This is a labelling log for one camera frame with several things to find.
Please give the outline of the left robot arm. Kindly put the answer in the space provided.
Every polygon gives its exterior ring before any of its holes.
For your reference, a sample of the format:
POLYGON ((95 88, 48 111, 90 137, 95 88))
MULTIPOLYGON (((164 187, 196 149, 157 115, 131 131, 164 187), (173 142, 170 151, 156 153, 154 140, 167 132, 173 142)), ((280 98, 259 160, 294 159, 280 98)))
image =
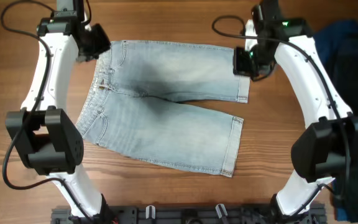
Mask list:
POLYGON ((84 144, 67 115, 67 93, 74 64, 96 60, 109 50, 99 24, 91 25, 88 1, 58 1, 40 20, 32 38, 39 57, 30 90, 18 111, 6 116, 11 137, 8 151, 17 151, 23 165, 55 184, 69 204, 52 223, 117 223, 102 193, 82 165, 84 144))

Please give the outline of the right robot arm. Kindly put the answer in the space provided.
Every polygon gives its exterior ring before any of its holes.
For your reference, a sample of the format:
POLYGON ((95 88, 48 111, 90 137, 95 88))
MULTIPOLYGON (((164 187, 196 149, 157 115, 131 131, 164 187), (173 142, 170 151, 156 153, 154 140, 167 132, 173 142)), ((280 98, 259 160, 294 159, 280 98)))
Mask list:
POLYGON ((291 148, 294 170, 272 199, 277 222, 295 221, 337 176, 349 175, 358 156, 358 116, 330 81, 304 19, 285 18, 277 1, 261 1, 241 38, 246 44, 234 51, 234 73, 257 82, 279 66, 301 106, 305 131, 291 148))

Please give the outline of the light blue denim shorts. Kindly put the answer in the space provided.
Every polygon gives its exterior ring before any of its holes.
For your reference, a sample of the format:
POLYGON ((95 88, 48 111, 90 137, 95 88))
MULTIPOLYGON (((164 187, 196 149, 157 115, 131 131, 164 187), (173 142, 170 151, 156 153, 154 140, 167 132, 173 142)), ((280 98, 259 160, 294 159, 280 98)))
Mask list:
POLYGON ((244 120, 196 100, 247 103, 229 47, 120 40, 100 55, 76 123, 92 144, 189 172, 232 177, 244 120))

